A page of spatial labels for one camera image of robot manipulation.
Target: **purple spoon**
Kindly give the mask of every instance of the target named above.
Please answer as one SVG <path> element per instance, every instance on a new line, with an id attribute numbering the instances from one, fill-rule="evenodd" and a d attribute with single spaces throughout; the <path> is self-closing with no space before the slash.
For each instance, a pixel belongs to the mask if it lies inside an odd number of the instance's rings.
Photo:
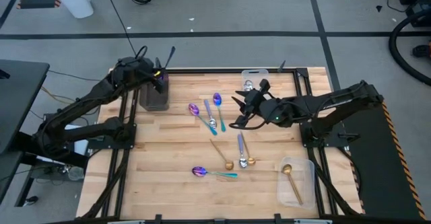
<path id="1" fill-rule="evenodd" d="M 225 132 L 226 127 L 224 126 L 222 111 L 220 110 L 220 106 L 222 105 L 222 96 L 219 93 L 214 93 L 213 101 L 214 101 L 214 104 L 217 106 L 218 114 L 220 115 L 220 122 L 222 123 L 222 132 Z"/>
<path id="2" fill-rule="evenodd" d="M 217 131 L 214 130 L 202 117 L 199 115 L 199 107 L 197 105 L 190 103 L 189 104 L 189 111 L 192 115 L 199 117 L 199 119 L 202 120 L 202 122 L 210 129 L 210 131 L 213 133 L 214 136 L 217 136 Z"/>

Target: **metal frame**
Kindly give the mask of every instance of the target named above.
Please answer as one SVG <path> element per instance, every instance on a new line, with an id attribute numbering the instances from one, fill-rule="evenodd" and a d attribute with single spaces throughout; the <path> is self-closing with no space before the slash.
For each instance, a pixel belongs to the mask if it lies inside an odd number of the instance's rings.
<path id="1" fill-rule="evenodd" d="M 245 69 L 239 69 L 239 68 L 168 69 L 168 73 L 169 74 L 180 74 L 180 73 L 190 73 L 190 74 L 196 74 L 196 73 L 241 73 L 243 70 L 245 70 Z M 302 89 L 301 89 L 301 85 L 300 85 L 300 77 L 302 77 L 304 79 L 306 94 L 307 95 L 312 94 L 311 84 L 310 84 L 310 79 L 308 78 L 308 69 L 307 68 L 288 68 L 288 69 L 283 69 L 281 72 L 278 71 L 278 68 L 270 68 L 267 70 L 270 73 L 291 73 L 293 75 L 293 79 L 294 79 L 294 83 L 295 83 L 295 90 L 296 90 L 297 96 L 302 95 Z M 138 93 L 139 93 L 138 90 L 135 90 L 133 92 L 132 105 L 131 105 L 131 110 L 130 110 L 130 118 L 129 118 L 129 122 L 128 122 L 129 124 L 135 124 L 135 113 L 136 113 L 136 109 L 137 109 L 137 98 L 139 95 Z M 124 119 L 126 106 L 127 106 L 127 95 L 125 95 L 122 98 L 120 112 L 119 112 L 120 119 Z M 308 151 L 309 158 L 312 159 L 311 157 L 314 156 L 313 148 L 307 147 L 307 151 Z M 130 150 L 128 150 L 128 149 L 124 150 L 122 161 L 125 160 L 127 163 L 129 160 L 129 154 L 130 154 Z M 327 165 L 325 150 L 323 148 L 319 149 L 319 156 L 321 158 L 322 168 L 324 169 L 324 171 L 326 173 L 325 175 L 328 177 L 329 181 L 331 181 L 330 176 L 329 176 L 329 168 Z M 108 181 L 107 181 L 108 183 L 112 180 L 112 177 L 114 176 L 116 164 L 117 164 L 117 159 L 118 159 L 118 150 L 113 149 L 112 150 L 112 157 L 111 157 L 111 161 L 110 161 L 110 167 L 109 167 L 109 171 L 108 171 Z M 127 171 L 125 171 L 123 173 L 123 175 L 120 177 L 120 180 L 119 180 L 119 188 L 118 188 L 117 199 L 116 199 L 115 208 L 114 208 L 115 209 L 114 217 L 117 219 L 119 219 L 121 216 L 121 208 L 122 208 L 122 203 L 123 203 L 126 173 L 127 173 Z M 316 188 L 316 200 L 317 200 L 318 212 L 319 212 L 319 216 L 322 217 L 325 214 L 325 209 L 323 206 L 323 199 L 322 199 L 322 193 L 321 193 L 319 181 L 315 182 L 315 188 Z M 337 206 L 335 204 L 335 201 L 333 200 L 333 197 L 330 195 L 329 192 L 328 192 L 328 196 L 329 196 L 330 202 L 332 202 L 331 213 L 336 215 L 337 214 Z M 107 198 L 106 202 L 104 203 L 104 205 L 102 207 L 102 214 L 101 214 L 102 218 L 105 218 L 108 216 L 109 205 L 110 205 L 110 198 Z M 156 215 L 154 220 L 145 220 L 145 222 L 146 223 L 161 223 L 161 218 L 162 218 L 161 215 Z M 165 222 L 208 223 L 209 221 L 208 220 L 184 220 L 184 221 L 181 221 L 181 220 L 165 221 L 165 220 L 163 220 L 164 223 Z M 220 223 L 225 223 L 225 220 L 218 220 L 218 221 Z M 274 222 L 275 223 L 294 223 L 294 221 L 295 221 L 294 219 L 282 219 L 279 214 L 275 214 L 275 219 L 252 219 L 252 220 L 246 220 L 246 219 L 233 220 L 233 219 L 230 219 L 229 223 L 274 223 Z"/>

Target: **wooden table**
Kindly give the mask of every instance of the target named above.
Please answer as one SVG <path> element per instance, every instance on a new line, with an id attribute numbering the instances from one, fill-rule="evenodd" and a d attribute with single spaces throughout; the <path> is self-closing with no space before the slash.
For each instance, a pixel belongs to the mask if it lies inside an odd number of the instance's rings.
<path id="1" fill-rule="evenodd" d="M 311 67 L 308 72 L 313 95 L 331 91 L 325 68 Z M 275 97 L 296 95 L 292 74 L 270 74 L 269 82 Z M 285 207 L 277 201 L 281 159 L 285 156 L 308 159 L 297 124 L 292 128 L 268 124 L 259 130 L 243 131 L 251 155 L 257 158 L 255 166 L 244 170 L 238 166 L 239 130 L 228 127 L 222 133 L 218 128 L 219 134 L 214 137 L 188 111 L 188 104 L 195 103 L 207 118 L 203 100 L 210 100 L 217 91 L 223 97 L 222 114 L 227 125 L 240 114 L 231 96 L 241 87 L 241 75 L 237 73 L 175 74 L 170 75 L 168 111 L 146 112 L 138 106 L 136 144 L 129 158 L 121 219 L 154 219 L 156 214 L 162 214 L 163 219 L 271 219 L 274 213 L 283 218 L 318 217 L 316 207 L 311 210 Z M 101 107 L 99 122 L 118 116 L 119 108 L 120 100 Z M 216 107 L 212 105 L 211 109 L 220 123 Z M 256 117 L 248 126 L 261 121 Z M 210 139 L 234 161 L 233 172 L 238 173 L 238 179 L 198 178 L 191 173 L 197 165 L 210 171 L 225 171 Z M 362 212 L 349 160 L 337 149 L 329 148 L 326 153 L 333 185 L 353 209 Z M 87 212 L 103 191 L 110 156 L 111 150 L 103 150 L 91 158 L 77 216 Z M 326 190 L 322 189 L 328 212 Z M 114 190 L 111 196 L 110 214 L 116 193 Z"/>

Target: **gray floor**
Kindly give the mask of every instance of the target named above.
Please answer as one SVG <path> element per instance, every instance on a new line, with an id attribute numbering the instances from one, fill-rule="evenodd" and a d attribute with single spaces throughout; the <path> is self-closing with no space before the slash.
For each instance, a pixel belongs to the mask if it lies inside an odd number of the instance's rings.
<path id="1" fill-rule="evenodd" d="M 153 0 L 136 5 L 113 0 L 130 33 L 146 32 L 317 32 L 310 0 Z M 390 10 L 386 0 L 317 0 L 327 32 L 390 32 L 405 14 Z M 9 0 L 0 0 L 0 13 Z M 62 5 L 56 9 L 12 8 L 0 35 L 6 34 L 113 34 L 123 33 L 109 0 L 92 0 L 94 15 L 76 20 Z M 381 12 L 376 10 L 382 5 Z M 397 0 L 391 5 L 402 6 Z M 411 26 L 405 31 L 424 30 Z M 431 76 L 431 61 L 413 59 L 409 50 L 429 38 L 400 38 L 400 51 L 412 65 Z M 361 79 L 375 84 L 388 105 L 411 174 L 426 214 L 431 215 L 427 170 L 431 154 L 431 88 L 404 73 L 393 61 L 385 37 L 328 38 L 342 87 Z M 319 37 L 227 36 L 186 38 L 132 38 L 134 48 L 148 45 L 150 58 L 166 61 L 171 46 L 176 54 L 171 67 L 269 67 L 286 60 L 287 67 L 327 66 Z M 0 40 L 0 58 L 46 62 L 51 69 L 100 79 L 117 58 L 131 56 L 127 39 Z M 86 93 L 94 82 L 48 74 L 44 86 L 70 98 Z M 64 107 L 44 92 L 32 110 L 43 115 Z M 96 116 L 88 117 L 90 122 Z M 29 114 L 22 131 L 33 133 L 40 120 Z M 2 223 L 46 223 L 74 218 L 81 191 L 79 183 L 60 186 L 35 183 L 31 193 L 40 197 L 33 206 L 14 208 L 25 174 L 17 175 L 0 205 Z"/>

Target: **utensil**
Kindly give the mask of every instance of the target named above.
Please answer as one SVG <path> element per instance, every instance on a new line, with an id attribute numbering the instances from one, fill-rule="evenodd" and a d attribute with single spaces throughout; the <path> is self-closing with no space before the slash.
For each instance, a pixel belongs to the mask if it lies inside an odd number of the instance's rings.
<path id="1" fill-rule="evenodd" d="M 213 133 L 214 136 L 217 136 L 217 131 L 215 129 L 213 129 L 204 119 L 202 119 L 202 117 L 199 115 L 199 107 L 197 107 L 197 105 L 190 103 L 189 104 L 189 111 L 192 115 L 197 116 L 199 119 L 202 120 L 202 122 L 205 124 L 205 126 L 207 126 L 210 131 Z"/>
<path id="2" fill-rule="evenodd" d="M 283 172 L 283 174 L 285 174 L 285 175 L 287 175 L 287 176 L 289 177 L 289 181 L 290 181 L 290 184 L 292 185 L 292 188 L 294 189 L 294 192 L 295 192 L 296 198 L 298 199 L 299 204 L 301 204 L 301 205 L 302 205 L 302 199 L 301 199 L 301 196 L 299 195 L 299 191 L 298 191 L 298 189 L 296 188 L 296 185 L 295 185 L 294 179 L 293 179 L 293 178 L 292 178 L 292 176 L 290 175 L 290 172 L 291 172 L 291 171 L 292 171 L 292 166 L 291 166 L 290 164 L 286 164 L 285 166 L 283 166 L 283 170 L 282 170 L 282 172 Z"/>
<path id="3" fill-rule="evenodd" d="M 230 161 L 230 160 L 227 160 L 227 159 L 224 157 L 223 153 L 220 151 L 220 149 L 216 146 L 216 144 L 214 144 L 214 142 L 213 142 L 211 139 L 210 139 L 209 141 L 210 141 L 210 142 L 211 142 L 211 144 L 214 146 L 215 150 L 217 150 L 217 152 L 220 154 L 220 156 L 222 156 L 222 157 L 223 157 L 223 160 L 224 160 L 224 167 L 225 167 L 227 170 L 232 170 L 232 169 L 234 168 L 234 162 L 233 162 L 233 161 Z"/>
<path id="4" fill-rule="evenodd" d="M 197 177 L 203 177 L 206 174 L 215 174 L 218 176 L 229 177 L 229 178 L 237 178 L 238 177 L 238 174 L 233 174 L 233 173 L 208 172 L 204 167 L 199 167 L 199 166 L 194 167 L 191 171 Z"/>
<path id="5" fill-rule="evenodd" d="M 208 100 L 204 100 L 203 103 L 205 104 L 205 107 L 207 108 L 208 116 L 209 116 L 209 125 L 213 128 L 217 128 L 217 122 L 214 119 L 213 115 L 211 114 L 211 108 L 209 107 Z"/>
<path id="6" fill-rule="evenodd" d="M 244 157 L 244 148 L 242 147 L 242 137 L 241 134 L 238 134 L 238 144 L 240 145 L 240 166 L 241 167 L 247 167 L 248 163 L 247 160 Z"/>
<path id="7" fill-rule="evenodd" d="M 242 137 L 242 142 L 244 143 L 244 146 L 245 146 L 245 151 L 247 152 L 247 156 L 248 156 L 247 163 L 249 165 L 254 165 L 256 163 L 256 159 L 254 157 L 250 157 L 250 152 L 248 151 L 247 143 L 245 142 L 245 138 L 242 132 L 241 132 L 241 137 Z"/>
<path id="8" fill-rule="evenodd" d="M 220 122 L 222 123 L 222 132 L 226 131 L 226 127 L 224 126 L 222 111 L 220 110 L 220 106 L 222 105 L 222 96 L 219 93 L 215 93 L 213 95 L 214 104 L 217 106 L 218 114 L 220 115 Z"/>

